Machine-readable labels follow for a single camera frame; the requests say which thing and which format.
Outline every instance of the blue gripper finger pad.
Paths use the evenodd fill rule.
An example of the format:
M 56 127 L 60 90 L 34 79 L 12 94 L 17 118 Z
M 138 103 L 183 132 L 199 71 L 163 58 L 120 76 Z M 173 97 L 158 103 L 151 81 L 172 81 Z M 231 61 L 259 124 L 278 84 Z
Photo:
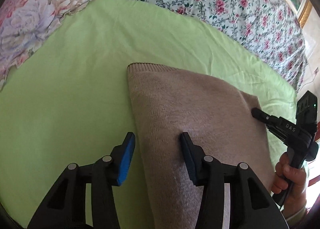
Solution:
M 127 147 L 124 150 L 124 154 L 119 165 L 119 176 L 117 179 L 119 186 L 121 186 L 121 184 L 127 178 L 134 148 L 135 148 L 135 137 L 131 136 L 129 139 L 129 143 L 127 144 Z

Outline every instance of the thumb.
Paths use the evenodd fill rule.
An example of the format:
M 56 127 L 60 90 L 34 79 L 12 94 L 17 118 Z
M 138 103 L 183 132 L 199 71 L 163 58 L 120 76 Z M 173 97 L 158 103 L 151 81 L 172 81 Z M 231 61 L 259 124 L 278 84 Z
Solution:
M 290 179 L 295 186 L 293 187 L 293 194 L 300 195 L 306 186 L 307 174 L 304 169 L 299 170 L 285 164 L 283 166 L 283 174 L 286 178 Z

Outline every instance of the cable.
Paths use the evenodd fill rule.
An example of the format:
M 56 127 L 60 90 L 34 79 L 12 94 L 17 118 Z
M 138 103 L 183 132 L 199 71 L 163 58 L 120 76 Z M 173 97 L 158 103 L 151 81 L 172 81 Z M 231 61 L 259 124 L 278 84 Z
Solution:
M 314 78 L 313 78 L 313 80 L 312 80 L 312 81 L 310 81 L 310 82 L 308 82 L 308 83 L 304 84 L 304 85 L 300 88 L 300 90 L 301 90 L 305 85 L 308 85 L 308 84 L 312 83 L 312 82 L 315 80 L 315 78 L 316 78 L 316 75 L 314 76 Z

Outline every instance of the green bed sheet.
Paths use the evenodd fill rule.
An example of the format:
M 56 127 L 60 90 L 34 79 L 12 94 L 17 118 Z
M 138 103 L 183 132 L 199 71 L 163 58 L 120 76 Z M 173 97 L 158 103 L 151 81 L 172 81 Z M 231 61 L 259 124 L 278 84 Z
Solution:
M 69 163 L 93 163 L 136 131 L 126 76 L 133 62 L 218 77 L 294 121 L 291 86 L 217 29 L 140 1 L 92 1 L 66 16 L 0 93 L 0 201 L 23 227 Z M 286 148 L 268 139 L 275 164 Z M 114 195 L 122 229 L 154 227 L 138 141 Z

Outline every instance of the finger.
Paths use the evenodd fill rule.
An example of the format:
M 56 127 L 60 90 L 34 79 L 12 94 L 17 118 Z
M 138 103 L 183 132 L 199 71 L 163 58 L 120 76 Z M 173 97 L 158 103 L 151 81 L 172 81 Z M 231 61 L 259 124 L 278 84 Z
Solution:
M 278 163 L 276 164 L 275 169 L 276 169 L 276 175 L 282 176 L 283 166 L 281 165 L 280 162 L 278 162 Z
M 273 184 L 282 190 L 285 190 L 288 188 L 288 183 L 284 179 L 278 176 L 275 176 Z
M 289 156 L 288 156 L 288 154 L 287 154 L 287 152 L 284 152 L 282 155 L 281 155 L 281 157 L 280 157 L 280 159 L 279 159 L 279 162 L 281 163 L 281 165 L 283 166 L 283 165 L 285 165 L 285 164 L 289 164 Z
M 299 170 L 290 167 L 288 164 L 283 166 L 284 176 L 294 182 L 296 185 L 304 186 L 307 179 L 307 174 L 304 170 Z
M 306 189 L 307 174 L 304 169 L 299 170 L 289 165 L 285 165 L 283 169 L 284 175 L 295 183 L 291 194 L 299 197 Z
M 275 184 L 272 185 L 271 191 L 272 191 L 274 194 L 280 194 L 280 193 L 281 193 L 281 189 L 278 188 Z

